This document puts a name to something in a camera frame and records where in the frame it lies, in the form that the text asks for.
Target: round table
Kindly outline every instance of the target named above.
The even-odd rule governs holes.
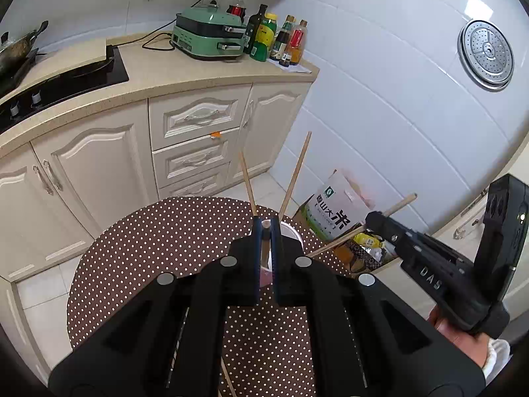
[[[266,219],[276,212],[258,206]],[[288,217],[303,239],[305,253],[324,244]],[[160,272],[177,277],[197,273],[228,253],[233,239],[250,234],[247,201],[218,197],[174,197],[137,210],[112,225],[83,255],[68,299],[72,348],[82,343]],[[326,252],[319,259],[348,275]],[[261,288],[256,307],[229,307],[223,356],[238,397],[313,396],[314,380],[304,308],[278,307],[271,285]],[[224,377],[223,397],[231,396]]]

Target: green electric cooker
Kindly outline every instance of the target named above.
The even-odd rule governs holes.
[[[239,16],[217,6],[189,7],[177,15],[171,42],[190,57],[224,60],[242,55],[245,31]]]

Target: cutting board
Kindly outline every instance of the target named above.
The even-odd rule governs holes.
[[[31,88],[46,79],[106,59],[106,39],[95,38],[86,42],[77,43],[45,57],[37,57],[37,63],[31,67],[22,82],[9,94],[0,98],[0,104],[20,92]]]

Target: wooden chopstick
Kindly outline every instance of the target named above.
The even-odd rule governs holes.
[[[417,194],[416,193],[408,195],[406,198],[404,198],[401,201],[399,201],[396,205],[394,205],[394,206],[390,207],[389,209],[387,209],[383,213],[383,215],[384,216],[393,215],[393,213],[398,212],[400,209],[402,209],[403,207],[405,207],[408,204],[410,204],[416,198],[417,198]],[[365,231],[365,230],[367,230],[367,227],[365,225],[362,225],[361,227],[358,227],[356,230],[353,230],[350,233],[344,234],[342,237],[338,237],[336,240],[334,240],[331,243],[325,245],[323,248],[319,248],[316,251],[311,252],[307,256],[311,257],[311,258],[315,257],[315,256],[321,254],[322,252],[325,252],[325,251],[327,251],[329,249],[335,248],[338,245],[341,245],[342,243],[345,243],[349,239],[352,239],[354,236],[356,236],[357,234],[359,234],[359,233],[361,233],[362,231]]]
[[[250,184],[250,177],[248,176],[248,167],[246,167],[246,161],[242,149],[239,150],[239,161],[241,162],[242,177],[244,178],[244,184],[246,185],[246,191],[248,192],[248,199],[250,200],[250,206],[252,208],[253,216],[257,216],[256,201],[253,198],[252,185]]]
[[[292,178],[290,179],[290,184],[288,185],[287,192],[285,193],[285,198],[283,199],[283,203],[281,204],[281,209],[279,209],[279,222],[283,219],[283,216],[285,214],[285,210],[287,209],[288,202],[290,201],[290,196],[292,196],[292,191],[294,190],[294,185],[296,184],[296,179],[298,175],[300,174],[301,165],[303,164],[303,159],[305,158],[305,153],[307,152],[308,143],[310,141],[310,136],[312,136],[312,131],[309,131],[307,133],[307,137],[305,138],[305,143],[303,144],[303,148],[301,149],[300,157],[298,158],[298,162],[296,164],[296,168],[294,169],[294,173],[292,174]]]
[[[233,387],[231,379],[229,378],[228,370],[226,369],[226,364],[224,364],[224,357],[221,357],[221,367],[224,373],[224,377],[226,378],[226,382],[228,382],[229,391],[231,392],[232,397],[237,397],[237,394],[235,393],[235,388]]]

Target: human hand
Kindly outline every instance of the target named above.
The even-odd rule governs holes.
[[[428,322],[445,336],[449,341],[461,349],[481,369],[487,361],[490,337],[485,333],[470,335],[451,325],[448,319],[441,316],[441,310],[435,306],[428,316]]]

